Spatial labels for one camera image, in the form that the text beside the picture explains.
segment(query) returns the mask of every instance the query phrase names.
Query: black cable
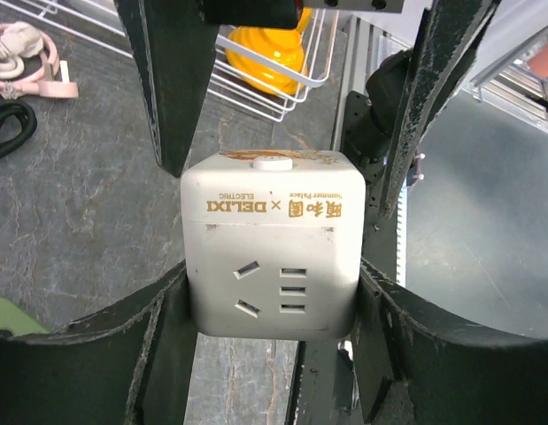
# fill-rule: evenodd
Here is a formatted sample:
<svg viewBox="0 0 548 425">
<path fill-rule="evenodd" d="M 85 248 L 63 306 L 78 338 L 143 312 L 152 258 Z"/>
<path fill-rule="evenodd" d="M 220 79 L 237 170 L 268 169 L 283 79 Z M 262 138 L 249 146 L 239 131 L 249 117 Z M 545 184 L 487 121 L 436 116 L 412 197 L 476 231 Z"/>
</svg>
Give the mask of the black cable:
<svg viewBox="0 0 548 425">
<path fill-rule="evenodd" d="M 0 128 L 10 117 L 19 121 L 21 130 L 12 139 L 0 142 L 0 159 L 17 150 L 34 134 L 37 128 L 37 118 L 29 104 L 19 99 L 4 99 L 0 95 Z"/>
</svg>

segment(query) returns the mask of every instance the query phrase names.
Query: electrical outlet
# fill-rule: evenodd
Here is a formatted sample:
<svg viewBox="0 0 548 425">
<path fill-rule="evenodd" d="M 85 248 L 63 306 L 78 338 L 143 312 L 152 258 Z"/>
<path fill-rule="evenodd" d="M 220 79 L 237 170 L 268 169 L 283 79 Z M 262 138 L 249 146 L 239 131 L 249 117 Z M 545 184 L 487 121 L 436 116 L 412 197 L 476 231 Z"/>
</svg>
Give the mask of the electrical outlet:
<svg viewBox="0 0 548 425">
<path fill-rule="evenodd" d="M 209 336 L 342 338 L 354 320 L 364 179 L 338 152 L 259 153 L 222 152 L 181 178 L 197 328 Z"/>
</svg>

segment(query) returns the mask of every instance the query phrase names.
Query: green object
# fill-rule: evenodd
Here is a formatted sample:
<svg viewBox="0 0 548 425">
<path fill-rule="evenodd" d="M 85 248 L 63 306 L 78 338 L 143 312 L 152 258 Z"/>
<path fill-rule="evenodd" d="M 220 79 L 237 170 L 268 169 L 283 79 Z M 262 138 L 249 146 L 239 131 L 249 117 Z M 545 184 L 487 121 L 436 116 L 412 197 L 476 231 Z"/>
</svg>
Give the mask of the green object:
<svg viewBox="0 0 548 425">
<path fill-rule="evenodd" d="M 48 330 L 17 305 L 0 298 L 0 336 L 46 334 Z"/>
</svg>

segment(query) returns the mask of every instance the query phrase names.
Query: gray marble tabletop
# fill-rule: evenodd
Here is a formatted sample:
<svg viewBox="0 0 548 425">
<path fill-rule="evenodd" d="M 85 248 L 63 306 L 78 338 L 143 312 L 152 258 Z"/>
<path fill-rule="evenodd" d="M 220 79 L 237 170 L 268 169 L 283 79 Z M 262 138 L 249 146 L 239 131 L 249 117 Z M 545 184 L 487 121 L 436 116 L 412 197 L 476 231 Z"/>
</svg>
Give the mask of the gray marble tabletop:
<svg viewBox="0 0 548 425">
<path fill-rule="evenodd" d="M 13 19 L 0 6 L 0 22 Z M 81 97 L 28 97 L 37 132 L 0 161 L 0 297 L 55 328 L 154 282 L 183 240 L 179 181 L 153 158 L 133 61 L 50 34 Z M 328 149 L 345 44 L 339 33 L 327 83 L 283 123 L 207 97 L 189 163 L 229 148 Z M 200 336 L 185 423 L 282 423 L 295 347 L 279 342 L 273 358 L 268 341 Z"/>
</svg>

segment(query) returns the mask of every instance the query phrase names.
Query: metal wire shelf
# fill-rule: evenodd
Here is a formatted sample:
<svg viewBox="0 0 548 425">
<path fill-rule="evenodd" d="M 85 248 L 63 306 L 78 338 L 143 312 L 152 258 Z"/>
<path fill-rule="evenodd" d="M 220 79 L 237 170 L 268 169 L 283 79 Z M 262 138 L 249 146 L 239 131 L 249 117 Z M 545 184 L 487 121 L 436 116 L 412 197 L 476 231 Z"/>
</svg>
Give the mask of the metal wire shelf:
<svg viewBox="0 0 548 425">
<path fill-rule="evenodd" d="M 0 0 L 0 4 L 104 49 L 132 58 L 126 35 L 111 0 Z M 325 18 L 324 10 L 314 11 L 305 31 L 302 41 L 305 64 L 301 73 L 230 41 L 228 33 L 233 28 L 223 27 L 217 37 L 217 58 L 207 92 L 249 113 L 281 122 L 297 104 L 307 99 L 310 89 L 320 87 L 329 76 L 338 13 L 332 17 L 330 25 L 326 24 Z M 244 80 L 258 80 L 231 66 L 226 59 L 226 50 L 233 50 L 297 81 L 297 93 L 287 95 L 262 81 L 260 84 L 271 89 L 275 95 L 253 88 Z"/>
</svg>

